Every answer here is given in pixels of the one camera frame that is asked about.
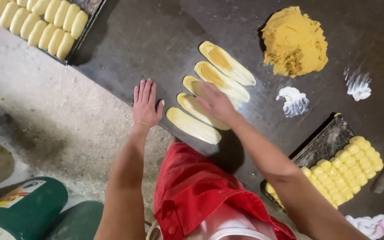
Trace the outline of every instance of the white butter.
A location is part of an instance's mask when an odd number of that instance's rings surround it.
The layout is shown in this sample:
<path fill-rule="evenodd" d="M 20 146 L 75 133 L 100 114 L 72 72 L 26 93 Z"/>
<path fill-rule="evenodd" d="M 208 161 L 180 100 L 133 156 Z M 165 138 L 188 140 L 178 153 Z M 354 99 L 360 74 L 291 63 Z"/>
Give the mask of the white butter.
<path fill-rule="evenodd" d="M 362 74 L 360 69 L 349 74 L 349 68 L 345 68 L 343 72 L 345 76 L 348 94 L 352 95 L 355 101 L 363 100 L 371 95 L 369 83 L 371 82 L 370 74 Z"/>
<path fill-rule="evenodd" d="M 306 94 L 301 93 L 297 88 L 285 87 L 280 90 L 276 100 L 280 99 L 280 96 L 285 98 L 284 113 L 286 117 L 294 117 L 305 113 L 308 110 L 309 100 L 306 98 Z"/>

